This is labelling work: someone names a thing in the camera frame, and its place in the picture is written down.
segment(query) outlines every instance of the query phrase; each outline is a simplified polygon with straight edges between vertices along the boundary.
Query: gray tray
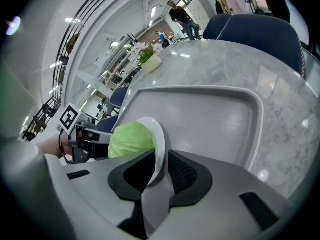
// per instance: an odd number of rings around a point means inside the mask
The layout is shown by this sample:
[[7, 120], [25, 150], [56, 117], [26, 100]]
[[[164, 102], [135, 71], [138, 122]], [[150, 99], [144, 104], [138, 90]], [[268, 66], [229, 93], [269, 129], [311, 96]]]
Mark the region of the gray tray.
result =
[[258, 95], [244, 88], [144, 88], [122, 111], [114, 129], [151, 117], [163, 128], [167, 150], [194, 153], [250, 170], [261, 139], [263, 113]]

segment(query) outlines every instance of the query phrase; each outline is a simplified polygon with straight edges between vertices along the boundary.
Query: green plant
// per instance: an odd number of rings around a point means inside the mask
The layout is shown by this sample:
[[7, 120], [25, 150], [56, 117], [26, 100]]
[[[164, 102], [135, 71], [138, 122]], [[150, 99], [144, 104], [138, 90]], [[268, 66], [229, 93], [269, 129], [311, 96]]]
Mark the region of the green plant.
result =
[[147, 44], [147, 48], [139, 52], [139, 64], [146, 63], [155, 54], [154, 48], [151, 44]]

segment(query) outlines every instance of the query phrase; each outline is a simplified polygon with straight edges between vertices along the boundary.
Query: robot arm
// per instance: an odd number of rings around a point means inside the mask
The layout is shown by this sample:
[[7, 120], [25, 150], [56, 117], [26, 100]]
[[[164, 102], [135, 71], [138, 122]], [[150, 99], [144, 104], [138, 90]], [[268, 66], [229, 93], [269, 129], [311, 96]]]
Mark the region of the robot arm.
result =
[[59, 120], [59, 125], [63, 129], [61, 133], [67, 133], [69, 144], [72, 147], [73, 161], [68, 161], [64, 157], [67, 164], [81, 164], [91, 158], [108, 157], [112, 133], [97, 130], [92, 119], [73, 104], [70, 103], [66, 107]]

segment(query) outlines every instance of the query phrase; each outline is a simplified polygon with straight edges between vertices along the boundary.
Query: marble table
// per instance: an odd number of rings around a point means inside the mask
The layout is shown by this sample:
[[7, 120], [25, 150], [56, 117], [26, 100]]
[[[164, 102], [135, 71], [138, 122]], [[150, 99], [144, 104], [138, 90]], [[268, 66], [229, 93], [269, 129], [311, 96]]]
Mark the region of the marble table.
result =
[[289, 198], [305, 178], [320, 143], [320, 100], [302, 77], [275, 57], [220, 40], [174, 44], [163, 64], [132, 80], [124, 109], [140, 88], [212, 85], [247, 88], [264, 105], [262, 139], [250, 170]]

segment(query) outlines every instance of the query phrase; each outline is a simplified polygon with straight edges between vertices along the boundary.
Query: navy chair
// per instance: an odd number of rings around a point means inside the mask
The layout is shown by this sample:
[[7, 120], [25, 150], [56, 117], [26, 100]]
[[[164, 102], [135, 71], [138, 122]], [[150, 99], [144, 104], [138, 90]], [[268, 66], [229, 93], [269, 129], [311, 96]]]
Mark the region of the navy chair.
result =
[[217, 40], [218, 36], [231, 17], [232, 15], [230, 14], [220, 14], [214, 16], [203, 32], [203, 38], [207, 40]]
[[110, 98], [110, 104], [116, 109], [121, 109], [122, 104], [124, 103], [128, 87], [118, 88], [113, 92], [113, 95]]
[[116, 115], [114, 117], [110, 117], [108, 119], [104, 119], [104, 120], [101, 120], [100, 122], [98, 122], [98, 124], [97, 124], [98, 131], [111, 133], [112, 129], [116, 125], [116, 122], [118, 121], [118, 117], [119, 116]]
[[217, 40], [256, 48], [305, 77], [305, 58], [295, 29], [286, 21], [263, 15], [232, 16]]

